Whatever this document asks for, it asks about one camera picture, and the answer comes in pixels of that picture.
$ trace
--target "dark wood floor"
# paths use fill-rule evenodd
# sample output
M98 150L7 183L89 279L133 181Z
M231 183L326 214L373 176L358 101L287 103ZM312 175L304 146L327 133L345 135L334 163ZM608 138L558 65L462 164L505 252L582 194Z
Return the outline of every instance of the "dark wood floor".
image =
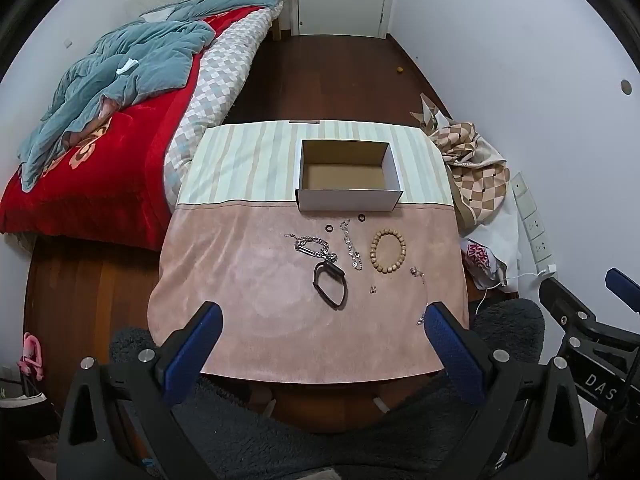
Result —
M266 41L227 122L339 119L414 125L420 92L431 89L391 41L305 36ZM71 240L41 239L31 263L25 330L42 343L44 391L62 409L78 363L108 360L108 343L124 326L146 328L146 305L158 282L159 255L146 250ZM478 292L469 288L470 300ZM382 414L372 398L391 406L426 378L353 388L274 388L273 416L311 431L344 431Z

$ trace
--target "blue blanket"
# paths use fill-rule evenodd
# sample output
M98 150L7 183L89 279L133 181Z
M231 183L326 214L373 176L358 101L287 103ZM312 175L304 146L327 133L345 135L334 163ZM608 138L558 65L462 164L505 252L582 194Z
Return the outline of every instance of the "blue blanket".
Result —
M207 23L191 20L244 6L273 7L278 1L191 0L175 6L170 21L136 20L105 34L87 56L65 72L49 110L21 144L22 189L33 189L42 171L65 152L63 134L81 132L98 116L104 98L114 100L122 109L183 88L193 55L215 36ZM130 67L123 71L125 65Z

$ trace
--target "wall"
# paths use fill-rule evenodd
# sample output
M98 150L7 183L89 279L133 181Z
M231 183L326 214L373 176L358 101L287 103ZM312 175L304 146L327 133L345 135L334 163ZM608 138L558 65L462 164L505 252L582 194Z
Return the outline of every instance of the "wall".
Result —
M590 4L395 0L390 33L453 117L473 121L522 171L562 283L599 321L640 332L638 315L604 285L613 266L640 283L640 75ZM535 272L524 240L521 229L521 272ZM538 300L529 278L521 295ZM547 322L545 362L562 335Z
M64 71L101 35L126 23L124 1L60 0L14 59L0 82L0 188L16 170L18 145L46 111ZM70 48L64 47L67 39L72 41ZM0 365L20 357L29 261L10 240L0 240Z

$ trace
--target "brown checkered cloth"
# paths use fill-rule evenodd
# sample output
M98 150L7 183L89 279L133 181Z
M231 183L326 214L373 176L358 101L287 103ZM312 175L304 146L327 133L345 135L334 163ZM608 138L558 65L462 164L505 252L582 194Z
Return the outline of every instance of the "brown checkered cloth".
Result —
M421 97L424 113L412 116L442 153L458 220L461 227L471 228L502 204L509 188L507 161L478 135L473 123L447 120L449 126L438 128L440 111L424 94Z

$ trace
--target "box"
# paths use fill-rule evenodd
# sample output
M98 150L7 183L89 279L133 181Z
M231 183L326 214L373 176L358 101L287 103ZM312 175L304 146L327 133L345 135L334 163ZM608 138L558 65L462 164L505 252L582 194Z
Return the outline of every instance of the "box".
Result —
M300 211L393 211L402 196L388 142L305 139L299 152Z

